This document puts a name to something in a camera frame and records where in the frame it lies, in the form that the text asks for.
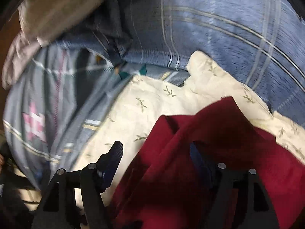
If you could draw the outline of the dark red fleece garment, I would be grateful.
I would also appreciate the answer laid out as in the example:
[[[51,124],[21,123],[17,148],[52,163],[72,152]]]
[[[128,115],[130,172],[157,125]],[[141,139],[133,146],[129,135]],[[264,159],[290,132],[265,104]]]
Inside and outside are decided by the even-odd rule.
[[[114,228],[304,228],[304,165],[226,97],[159,117],[109,213]]]

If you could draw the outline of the grey star pattern bedsheet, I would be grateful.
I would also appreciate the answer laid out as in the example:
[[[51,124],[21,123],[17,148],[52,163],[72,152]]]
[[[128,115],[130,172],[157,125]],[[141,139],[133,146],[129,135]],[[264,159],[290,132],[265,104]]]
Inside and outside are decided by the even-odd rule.
[[[15,162],[43,190],[56,170],[72,170],[93,126],[105,120],[133,75],[181,85],[187,63],[187,57],[170,66],[157,57],[151,63],[111,62],[87,49],[40,49],[6,100],[3,124]]]

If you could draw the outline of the cream leaf print cloth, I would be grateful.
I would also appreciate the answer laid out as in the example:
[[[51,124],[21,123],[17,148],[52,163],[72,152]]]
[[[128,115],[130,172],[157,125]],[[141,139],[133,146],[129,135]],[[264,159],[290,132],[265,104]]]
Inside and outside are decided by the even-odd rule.
[[[276,137],[300,161],[304,160],[304,129],[267,104],[247,85],[234,79],[214,60],[200,51],[194,52],[187,64],[190,76],[183,87],[136,75],[120,93],[105,119],[88,119],[83,128],[93,136],[85,144],[74,170],[96,162],[121,141],[124,153],[111,186],[102,194],[109,205],[113,193],[132,159],[141,149],[161,115],[194,115],[222,97],[231,96],[252,123]]]

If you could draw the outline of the grey crumpled cloth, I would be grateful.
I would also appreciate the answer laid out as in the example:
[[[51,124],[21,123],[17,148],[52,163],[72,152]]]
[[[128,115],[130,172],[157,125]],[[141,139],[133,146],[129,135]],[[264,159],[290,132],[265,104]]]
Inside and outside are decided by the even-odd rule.
[[[12,41],[6,55],[3,71],[2,86],[8,90],[13,86],[23,73],[28,62],[41,48],[37,39],[28,40],[22,31]]]

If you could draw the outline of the blue plaid pillow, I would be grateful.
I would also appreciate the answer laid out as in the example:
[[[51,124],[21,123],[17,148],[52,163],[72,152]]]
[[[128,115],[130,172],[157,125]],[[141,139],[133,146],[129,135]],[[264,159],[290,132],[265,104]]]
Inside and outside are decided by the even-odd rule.
[[[304,125],[304,18],[288,0],[105,0],[57,43],[173,70],[202,51]]]

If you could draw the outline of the beige striped pillow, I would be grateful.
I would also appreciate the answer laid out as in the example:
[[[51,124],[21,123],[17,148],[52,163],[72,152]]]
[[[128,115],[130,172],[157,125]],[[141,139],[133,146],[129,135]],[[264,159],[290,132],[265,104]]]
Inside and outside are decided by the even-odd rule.
[[[21,31],[45,46],[85,19],[104,0],[24,0],[19,6]]]

